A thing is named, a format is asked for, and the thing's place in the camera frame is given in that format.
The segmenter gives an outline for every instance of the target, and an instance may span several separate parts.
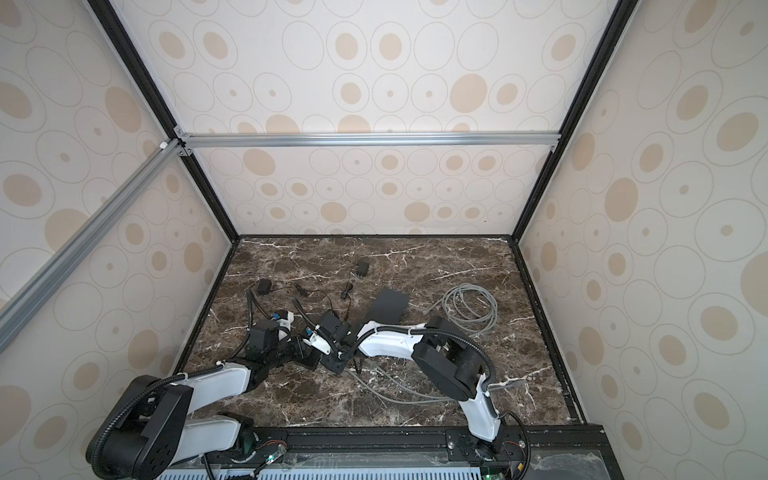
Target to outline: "patterned wall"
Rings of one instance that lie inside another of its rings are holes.
[[[229,248],[172,161],[0,355],[0,478],[96,478],[84,449],[136,376],[166,376]]]
[[[79,3],[2,0],[0,58],[1,309],[164,135]]]
[[[115,0],[197,133],[558,130],[615,0]]]
[[[654,0],[523,251],[627,480],[768,472],[768,3]]]
[[[546,145],[200,149],[239,233],[509,233]]]

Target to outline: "wall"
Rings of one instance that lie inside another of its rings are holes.
[[[185,131],[558,130],[615,0],[121,0]]]
[[[199,150],[239,233],[498,234],[549,146]]]
[[[628,480],[765,478],[768,5],[645,2],[522,247]]]
[[[175,366],[230,245],[182,172],[171,161],[0,354],[3,480],[96,478],[94,430],[136,376]]]
[[[164,138],[90,14],[0,2],[0,309]]]

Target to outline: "brown marble surface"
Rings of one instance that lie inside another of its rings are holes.
[[[370,262],[368,276],[356,278],[352,301],[339,295],[360,257]],[[333,307],[349,320],[361,318],[378,292],[388,286],[410,296],[403,325],[426,321],[425,315],[442,294],[460,283],[490,290],[498,301],[499,321],[492,333],[476,338],[494,360],[497,382],[524,378],[512,389],[493,392],[496,407],[512,409],[525,423],[569,423],[560,384],[552,371],[525,289],[511,251],[500,238],[250,238],[238,247],[203,329],[187,362],[186,371],[227,358],[243,338],[247,324],[243,291],[259,278],[273,281],[273,291],[258,297],[269,311],[291,310],[296,295],[292,282],[308,290],[326,291]],[[321,293],[300,297],[308,313],[327,310]],[[483,309],[480,303],[473,304]],[[302,328],[296,318],[293,329]],[[390,375],[413,389],[439,395],[414,362],[377,358]],[[402,391],[367,362],[362,378],[381,393],[402,400],[419,399]],[[310,372],[289,364],[275,369],[257,389],[201,409],[195,416],[219,411],[254,418],[264,426],[465,425],[457,402],[399,405],[384,402],[364,389],[348,373],[337,376],[322,366]]]

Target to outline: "silver metal bar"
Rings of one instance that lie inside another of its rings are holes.
[[[161,172],[167,162],[177,157],[179,142],[175,138],[164,149],[157,149],[131,175],[104,205],[85,222],[80,230],[19,290],[0,313],[0,352],[29,323],[45,302],[56,293],[70,273],[80,265],[125,211],[144,192],[144,188]]]
[[[555,145],[557,131],[376,134],[185,134],[188,147],[365,147],[400,145]]]

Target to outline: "wallpaper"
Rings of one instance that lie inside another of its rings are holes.
[[[0,60],[1,310],[164,135],[77,2],[1,0]]]
[[[522,242],[627,480],[768,471],[768,4],[645,2]]]
[[[547,145],[203,148],[240,234],[509,233]]]
[[[174,160],[0,355],[0,478],[96,478],[85,447],[137,376],[165,377],[229,249]]]
[[[120,0],[185,131],[559,130],[615,0]]]

